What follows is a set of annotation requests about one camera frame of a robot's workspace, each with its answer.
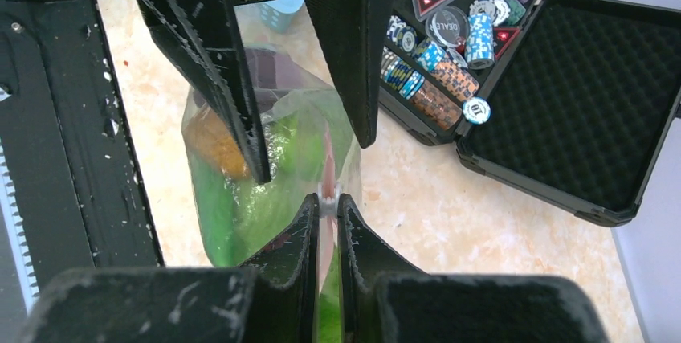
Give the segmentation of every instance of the black metal frame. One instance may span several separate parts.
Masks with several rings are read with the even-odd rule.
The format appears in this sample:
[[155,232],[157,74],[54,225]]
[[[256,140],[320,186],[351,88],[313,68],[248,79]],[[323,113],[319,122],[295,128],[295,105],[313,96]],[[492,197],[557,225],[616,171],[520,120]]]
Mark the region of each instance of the black metal frame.
[[[568,280],[430,276],[373,233],[350,196],[337,214],[343,342],[608,341]],[[44,290],[22,341],[314,342],[319,221],[310,194],[272,240],[282,247],[238,268],[67,272]]]
[[39,287],[163,264],[111,63],[96,0],[0,0],[0,138]]
[[[254,179],[269,182],[263,130],[234,15],[234,6],[263,0],[137,1],[156,45],[228,124]],[[357,139],[367,147],[376,139],[382,36],[390,1],[306,3]]]

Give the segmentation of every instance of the blue poker chip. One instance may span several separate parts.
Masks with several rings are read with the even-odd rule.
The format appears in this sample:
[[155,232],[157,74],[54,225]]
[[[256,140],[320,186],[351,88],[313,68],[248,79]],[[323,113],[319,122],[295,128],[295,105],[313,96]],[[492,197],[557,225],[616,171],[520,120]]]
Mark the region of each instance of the blue poker chip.
[[412,74],[414,74],[414,70],[409,69],[404,71],[401,79],[395,82],[394,84],[395,90],[397,90],[398,92],[402,92],[406,84],[409,82],[409,79],[411,78]]
[[432,39],[423,39],[423,41],[416,47],[414,52],[414,59],[423,66],[428,72],[433,71],[435,67],[442,62],[447,53]]
[[471,33],[468,35],[464,52],[471,69],[482,69],[494,64],[493,18],[487,14],[473,14],[469,17]]
[[426,82],[426,78],[424,78],[423,76],[421,76],[421,74],[419,74],[419,75],[420,75],[420,77],[419,77],[418,81],[416,82],[416,85],[415,85],[414,88],[411,90],[411,92],[405,96],[405,98],[406,98],[407,100],[410,100],[411,97],[414,96],[414,94],[416,94],[416,93],[418,92],[418,90],[421,89],[421,86],[423,86],[423,84]]
[[474,96],[463,103],[463,116],[474,125],[484,124],[491,116],[490,105],[479,96]]
[[421,74],[418,73],[418,71],[414,71],[411,73],[409,79],[405,82],[404,86],[402,89],[400,89],[400,95],[404,96],[406,99],[409,99],[407,96],[412,96],[414,89],[419,85],[419,81],[423,78]]

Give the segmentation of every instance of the beige tile floor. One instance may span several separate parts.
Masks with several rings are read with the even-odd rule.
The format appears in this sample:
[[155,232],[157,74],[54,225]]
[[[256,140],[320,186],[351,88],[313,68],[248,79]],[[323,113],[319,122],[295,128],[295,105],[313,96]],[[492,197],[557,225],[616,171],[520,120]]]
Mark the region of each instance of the beige tile floor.
[[[187,82],[153,45],[135,0],[99,0],[161,247],[168,265],[207,265],[180,134]],[[306,10],[278,35],[239,11],[245,40],[283,44],[331,83]],[[610,230],[464,169],[450,146],[428,148],[381,113],[362,152],[369,225],[428,272],[552,274],[591,297],[613,342],[642,334]]]

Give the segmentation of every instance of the green vegetable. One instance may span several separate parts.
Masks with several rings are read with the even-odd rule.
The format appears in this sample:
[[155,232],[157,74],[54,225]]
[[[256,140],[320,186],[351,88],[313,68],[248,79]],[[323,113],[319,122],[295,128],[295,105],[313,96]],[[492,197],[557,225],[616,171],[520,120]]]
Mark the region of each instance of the green vegetable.
[[187,149],[203,248],[215,267],[233,267],[234,195],[225,178]]
[[333,252],[331,268],[321,289],[317,323],[319,343],[341,343],[341,303],[339,301],[338,250]]
[[270,147],[280,149],[278,167],[282,173],[305,181],[319,181],[326,161],[323,133],[306,129],[299,113],[272,125]]
[[282,174],[266,185],[251,179],[234,182],[238,207],[234,230],[239,240],[234,253],[238,263],[259,251],[293,221],[306,193],[300,184]]

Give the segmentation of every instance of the blue basket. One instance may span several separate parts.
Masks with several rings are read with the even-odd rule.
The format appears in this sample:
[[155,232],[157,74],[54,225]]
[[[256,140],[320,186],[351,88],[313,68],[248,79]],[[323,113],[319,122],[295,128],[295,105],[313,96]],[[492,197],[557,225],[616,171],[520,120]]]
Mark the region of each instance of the blue basket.
[[258,4],[260,19],[273,31],[283,34],[303,6],[304,0],[272,0]]

